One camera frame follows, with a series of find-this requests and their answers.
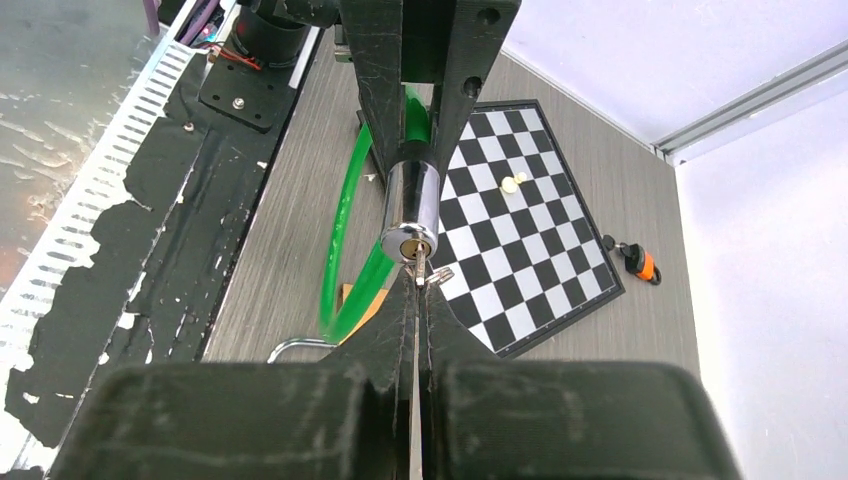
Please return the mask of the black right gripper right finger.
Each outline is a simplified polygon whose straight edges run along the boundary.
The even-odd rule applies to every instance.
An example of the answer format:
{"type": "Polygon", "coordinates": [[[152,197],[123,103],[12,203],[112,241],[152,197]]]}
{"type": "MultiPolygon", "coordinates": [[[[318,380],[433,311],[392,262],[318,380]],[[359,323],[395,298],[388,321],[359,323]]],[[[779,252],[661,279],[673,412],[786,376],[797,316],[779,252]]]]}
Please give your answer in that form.
{"type": "Polygon", "coordinates": [[[737,479],[701,382],[642,361],[504,360],[418,292],[427,479],[737,479]]]}

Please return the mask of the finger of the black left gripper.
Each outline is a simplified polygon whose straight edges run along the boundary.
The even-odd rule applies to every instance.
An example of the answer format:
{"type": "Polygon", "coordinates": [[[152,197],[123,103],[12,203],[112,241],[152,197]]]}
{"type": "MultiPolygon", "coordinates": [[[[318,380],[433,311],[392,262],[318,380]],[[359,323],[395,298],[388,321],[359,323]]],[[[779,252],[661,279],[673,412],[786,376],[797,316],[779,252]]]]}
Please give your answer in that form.
{"type": "Polygon", "coordinates": [[[446,166],[520,9],[519,1],[457,1],[444,73],[434,86],[431,145],[446,166]]]}
{"type": "Polygon", "coordinates": [[[388,173],[404,137],[403,3],[342,0],[339,11],[375,155],[388,173]]]}

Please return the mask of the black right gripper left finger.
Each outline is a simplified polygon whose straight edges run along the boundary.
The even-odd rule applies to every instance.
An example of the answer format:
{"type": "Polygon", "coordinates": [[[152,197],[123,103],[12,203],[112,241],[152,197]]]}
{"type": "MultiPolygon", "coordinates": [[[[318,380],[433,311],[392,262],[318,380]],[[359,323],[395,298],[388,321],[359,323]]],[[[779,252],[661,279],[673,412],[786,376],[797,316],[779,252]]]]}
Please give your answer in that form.
{"type": "Polygon", "coordinates": [[[411,278],[317,362],[128,367],[86,400],[53,479],[404,479],[411,278]]]}

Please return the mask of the silver lock keys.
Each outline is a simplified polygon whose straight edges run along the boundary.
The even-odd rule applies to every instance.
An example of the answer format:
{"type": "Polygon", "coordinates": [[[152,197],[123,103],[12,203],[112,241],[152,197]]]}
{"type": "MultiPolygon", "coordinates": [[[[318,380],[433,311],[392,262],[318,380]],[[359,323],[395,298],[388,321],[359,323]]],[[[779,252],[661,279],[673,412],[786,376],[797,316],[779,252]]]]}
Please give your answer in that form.
{"type": "Polygon", "coordinates": [[[415,245],[406,272],[409,290],[404,304],[401,377],[407,403],[408,467],[404,472],[410,479],[449,479],[449,408],[444,377],[456,354],[457,339],[465,330],[442,291],[453,273],[447,267],[431,269],[422,243],[415,245]]]}

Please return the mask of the green cable lock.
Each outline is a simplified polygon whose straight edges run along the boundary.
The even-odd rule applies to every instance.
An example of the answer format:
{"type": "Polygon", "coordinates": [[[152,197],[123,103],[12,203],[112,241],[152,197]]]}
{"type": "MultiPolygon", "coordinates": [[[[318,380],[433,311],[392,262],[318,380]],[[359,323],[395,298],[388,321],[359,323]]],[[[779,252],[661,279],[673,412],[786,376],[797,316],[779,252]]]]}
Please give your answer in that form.
{"type": "Polygon", "coordinates": [[[411,264],[414,247],[422,243],[427,259],[438,246],[438,209],[441,179],[432,164],[430,119],[418,92],[405,88],[404,143],[386,178],[382,232],[375,241],[348,297],[336,306],[338,271],[358,179],[373,146],[363,124],[348,162],[324,268],[319,328],[325,341],[343,342],[362,321],[389,273],[397,264],[411,264]]]}

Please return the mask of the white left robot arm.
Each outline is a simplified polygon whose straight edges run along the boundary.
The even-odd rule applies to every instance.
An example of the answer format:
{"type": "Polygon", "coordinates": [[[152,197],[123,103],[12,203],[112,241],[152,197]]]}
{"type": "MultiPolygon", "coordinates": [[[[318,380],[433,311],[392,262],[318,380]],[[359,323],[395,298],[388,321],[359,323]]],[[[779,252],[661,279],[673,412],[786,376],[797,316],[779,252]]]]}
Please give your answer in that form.
{"type": "Polygon", "coordinates": [[[341,28],[374,150],[444,175],[518,1],[244,1],[263,26],[341,28]]]}

